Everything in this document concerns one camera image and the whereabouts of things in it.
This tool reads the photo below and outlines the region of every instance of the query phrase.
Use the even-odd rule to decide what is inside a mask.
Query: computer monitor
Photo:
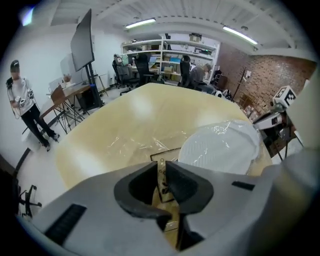
[[[76,27],[71,40],[71,52],[75,71],[81,70],[95,60],[91,39],[91,9]]]

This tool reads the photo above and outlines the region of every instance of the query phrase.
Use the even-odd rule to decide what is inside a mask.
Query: small wooden table
[[[80,115],[76,111],[76,109],[71,107],[71,104],[67,103],[66,101],[69,98],[73,97],[73,102],[75,102],[75,96],[77,94],[81,94],[89,89],[90,89],[90,85],[82,85],[82,84],[70,86],[70,87],[63,89],[63,93],[64,93],[63,97],[59,98],[55,102],[53,102],[52,99],[50,98],[43,104],[41,111],[40,111],[40,118],[43,119],[51,111],[54,111],[55,115],[58,116],[57,112],[56,112],[56,111],[58,111],[59,113],[61,113],[63,115],[61,121],[60,121],[60,119],[58,119],[59,123],[62,126],[65,133],[67,134],[68,133],[67,126],[69,127],[69,129],[71,131],[71,126],[69,124],[68,117],[72,118],[74,120],[76,126],[77,126],[77,121],[80,123],[85,118],[82,115]]]

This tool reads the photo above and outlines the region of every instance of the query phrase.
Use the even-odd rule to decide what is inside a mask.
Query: plastic wrap
[[[238,126],[240,128],[250,126],[252,128],[252,124],[249,122],[237,120],[214,123],[206,126],[190,128],[188,130],[177,130],[173,133],[168,133],[165,126],[162,126],[161,128],[156,127],[154,130],[145,130],[143,127],[131,127],[131,129],[137,131],[134,133],[134,136],[116,136],[112,141],[109,140],[106,142],[106,145],[101,146],[103,149],[107,148],[107,150],[103,150],[102,148],[95,150],[96,152],[99,152],[99,154],[104,155],[104,160],[106,162],[105,166],[109,171],[118,170],[148,161],[157,161],[158,186],[155,188],[153,193],[152,205],[172,214],[171,221],[169,221],[165,227],[164,235],[172,246],[175,246],[178,238],[179,205],[174,200],[173,195],[168,191],[165,163],[166,161],[178,161],[181,148],[184,147],[186,141],[203,129],[210,130],[212,135],[217,135],[221,139],[221,143],[224,143],[222,144],[223,147],[227,149],[233,145],[233,142],[232,140],[226,141],[226,137],[223,137],[223,135],[228,137],[228,131],[231,130],[233,126]],[[253,132],[256,135],[258,152],[255,155],[252,155],[252,161],[246,174],[257,176],[261,174],[263,168],[269,165],[270,162],[268,161],[269,157],[265,157],[269,154],[261,139],[259,139],[259,135],[255,130],[253,130]],[[196,158],[201,158],[201,155],[203,154],[196,156],[193,161],[196,160]]]
[[[199,128],[183,144],[178,158],[208,170],[245,175],[259,156],[260,143],[250,123],[225,121]]]

